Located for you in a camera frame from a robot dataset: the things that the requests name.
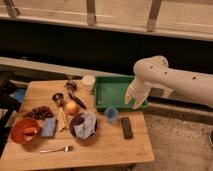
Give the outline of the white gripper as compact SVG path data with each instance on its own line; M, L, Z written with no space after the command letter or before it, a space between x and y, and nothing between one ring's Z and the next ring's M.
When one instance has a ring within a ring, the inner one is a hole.
M151 84L135 77L128 87L128 92L125 94L125 104L128 104L132 98L135 99L133 109L140 108L143 102L147 99L151 90Z

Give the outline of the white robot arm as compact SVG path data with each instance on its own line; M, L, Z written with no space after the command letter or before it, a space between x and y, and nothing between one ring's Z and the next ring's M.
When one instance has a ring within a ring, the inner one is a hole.
M213 108L213 74L171 69L164 56L138 60L133 67L135 77L125 93L125 103L134 99L138 109L155 84L166 86L195 102Z

